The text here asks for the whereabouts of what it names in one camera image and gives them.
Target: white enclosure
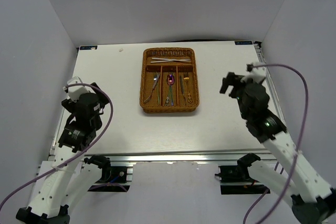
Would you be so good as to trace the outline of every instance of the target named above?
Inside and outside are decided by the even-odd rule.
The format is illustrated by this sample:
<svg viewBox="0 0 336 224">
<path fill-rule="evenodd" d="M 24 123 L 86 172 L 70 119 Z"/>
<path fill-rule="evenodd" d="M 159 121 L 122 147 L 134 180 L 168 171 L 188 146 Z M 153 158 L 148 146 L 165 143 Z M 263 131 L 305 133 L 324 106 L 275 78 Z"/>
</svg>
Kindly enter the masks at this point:
<svg viewBox="0 0 336 224">
<path fill-rule="evenodd" d="M 64 98 L 61 87 L 73 74 L 76 47 L 183 39 L 262 41 L 267 62 L 301 71 L 310 90 L 302 148 L 336 186 L 330 170 L 336 148 L 335 0 L 0 0 L 0 6 L 1 199 L 34 178 L 48 158 Z M 295 139 L 302 84 L 287 70 L 270 72 Z M 1 223 L 14 223 L 30 191 L 7 202 Z"/>
</svg>

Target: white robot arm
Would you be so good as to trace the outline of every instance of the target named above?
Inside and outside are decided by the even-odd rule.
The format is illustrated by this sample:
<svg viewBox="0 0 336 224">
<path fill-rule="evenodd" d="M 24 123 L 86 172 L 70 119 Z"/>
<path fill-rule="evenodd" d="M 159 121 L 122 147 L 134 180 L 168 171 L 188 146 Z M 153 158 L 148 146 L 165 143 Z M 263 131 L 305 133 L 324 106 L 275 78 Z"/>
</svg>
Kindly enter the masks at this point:
<svg viewBox="0 0 336 224">
<path fill-rule="evenodd" d="M 74 83 L 82 81 L 78 77 L 68 81 L 68 85 Z M 55 150 L 52 167 L 56 172 L 46 177 L 41 190 L 28 207 L 17 212 L 16 218 L 26 224 L 68 224 L 77 202 L 101 178 L 102 170 L 110 167 L 110 160 L 104 156 L 86 158 L 85 168 L 71 184 L 70 179 L 84 153 L 58 168 L 66 160 L 81 153 L 96 137 L 96 131 L 102 126 L 100 109 L 108 103 L 103 94 L 90 92 L 84 86 L 71 87 L 65 91 L 69 99 L 63 100 L 62 106 L 71 116 Z"/>
<path fill-rule="evenodd" d="M 301 152 L 297 153 L 285 125 L 268 110 L 269 96 L 262 85 L 266 78 L 266 68 L 255 68 L 256 66 L 260 66 L 260 63 L 247 65 L 249 74 L 246 76 L 229 72 L 223 78 L 220 93 L 225 93 L 229 86 L 233 86 L 229 96 L 237 99 L 249 132 L 274 155 L 285 171 L 290 172 L 293 158 L 298 156 L 292 182 L 283 199 L 302 224 L 321 223 L 335 213 L 336 191 L 315 171 Z M 264 164 L 257 155 L 247 154 L 237 163 L 244 177 L 260 181 L 277 194 L 282 192 L 286 179 Z"/>
</svg>

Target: purple spoon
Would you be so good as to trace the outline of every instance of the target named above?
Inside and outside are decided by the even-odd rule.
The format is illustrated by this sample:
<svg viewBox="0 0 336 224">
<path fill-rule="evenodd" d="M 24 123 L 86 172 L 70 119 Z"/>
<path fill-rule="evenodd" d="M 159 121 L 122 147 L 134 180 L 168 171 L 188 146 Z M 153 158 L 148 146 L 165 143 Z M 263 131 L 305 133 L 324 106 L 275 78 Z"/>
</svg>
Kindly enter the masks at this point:
<svg viewBox="0 0 336 224">
<path fill-rule="evenodd" d="M 175 77 L 172 73 L 167 75 L 167 84 L 169 85 L 169 93 L 170 93 L 170 100 L 172 102 L 172 106 L 174 106 L 174 102 L 173 102 L 173 87 L 172 85 L 174 85 L 175 83 Z"/>
</svg>

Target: white tabletop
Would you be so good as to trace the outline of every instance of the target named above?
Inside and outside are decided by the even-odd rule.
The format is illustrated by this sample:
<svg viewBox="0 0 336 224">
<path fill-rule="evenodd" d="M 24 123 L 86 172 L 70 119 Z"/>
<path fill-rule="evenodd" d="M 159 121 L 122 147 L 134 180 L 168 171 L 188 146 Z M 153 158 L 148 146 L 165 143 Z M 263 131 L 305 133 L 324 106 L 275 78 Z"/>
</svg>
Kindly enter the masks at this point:
<svg viewBox="0 0 336 224">
<path fill-rule="evenodd" d="M 199 107 L 192 113 L 146 114 L 139 104 L 142 54 L 153 47 L 190 47 L 195 51 Z M 237 101 L 220 94 L 228 72 L 246 74 L 259 61 L 253 45 L 233 41 L 99 45 L 80 50 L 73 75 L 96 82 L 113 101 L 110 127 L 90 154 L 197 152 L 263 149 L 240 117 Z M 273 101 L 269 108 L 275 112 Z M 102 116 L 103 125 L 110 113 Z M 63 114 L 62 132 L 69 113 Z"/>
</svg>

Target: woven tray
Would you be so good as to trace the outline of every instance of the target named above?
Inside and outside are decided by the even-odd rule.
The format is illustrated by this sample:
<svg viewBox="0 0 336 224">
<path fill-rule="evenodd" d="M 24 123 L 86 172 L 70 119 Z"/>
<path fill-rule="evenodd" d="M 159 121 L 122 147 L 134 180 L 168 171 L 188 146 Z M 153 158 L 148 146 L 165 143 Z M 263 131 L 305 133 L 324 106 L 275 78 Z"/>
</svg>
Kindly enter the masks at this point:
<svg viewBox="0 0 336 224">
<path fill-rule="evenodd" d="M 191 59 L 191 62 L 151 63 L 152 57 L 168 59 Z M 172 85 L 172 95 L 169 93 L 167 76 L 172 73 L 175 82 Z M 152 92 L 154 77 L 160 78 Z M 184 95 L 180 81 L 182 77 Z M 144 101 L 151 95 L 149 102 Z M 172 97 L 169 105 L 165 105 L 166 98 Z M 200 103 L 198 93 L 195 52 L 191 48 L 149 48 L 143 52 L 140 106 L 146 113 L 192 112 Z"/>
</svg>

